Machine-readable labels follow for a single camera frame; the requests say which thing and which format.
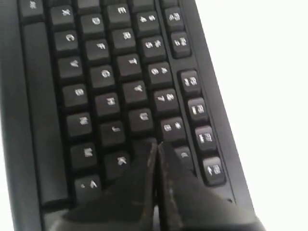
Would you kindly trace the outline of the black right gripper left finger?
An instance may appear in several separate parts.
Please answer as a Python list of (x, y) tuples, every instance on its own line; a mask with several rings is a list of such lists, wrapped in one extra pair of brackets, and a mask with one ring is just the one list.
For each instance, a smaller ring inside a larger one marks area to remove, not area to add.
[(90, 202), (61, 215), (53, 231), (151, 231), (157, 144), (141, 143), (122, 177)]

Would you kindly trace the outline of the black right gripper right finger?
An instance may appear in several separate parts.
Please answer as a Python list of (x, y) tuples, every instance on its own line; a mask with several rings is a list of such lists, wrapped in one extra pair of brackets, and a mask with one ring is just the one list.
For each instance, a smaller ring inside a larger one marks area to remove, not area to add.
[(157, 147), (157, 203), (163, 231), (263, 231), (254, 212), (211, 192), (170, 143)]

